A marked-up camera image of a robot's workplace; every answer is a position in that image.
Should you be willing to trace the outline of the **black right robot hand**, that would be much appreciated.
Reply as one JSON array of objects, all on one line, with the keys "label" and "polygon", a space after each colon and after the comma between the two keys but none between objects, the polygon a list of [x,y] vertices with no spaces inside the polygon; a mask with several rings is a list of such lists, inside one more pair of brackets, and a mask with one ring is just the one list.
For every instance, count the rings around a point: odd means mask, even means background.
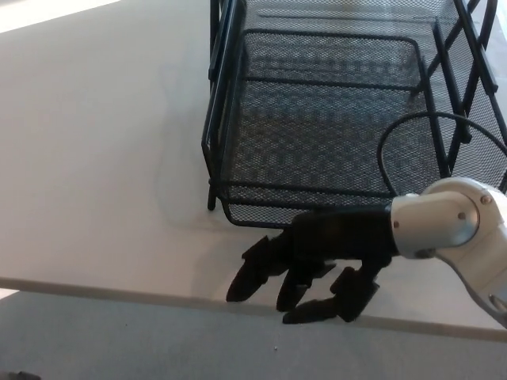
[{"label": "black right robot hand", "polygon": [[[264,236],[242,254],[243,264],[227,290],[227,302],[244,302],[269,278],[284,275],[276,300],[286,325],[339,317],[355,321],[379,286],[376,277],[398,255],[386,204],[309,211],[294,217],[275,237]],[[338,260],[358,260],[330,285],[326,299],[302,300],[316,279]]]}]

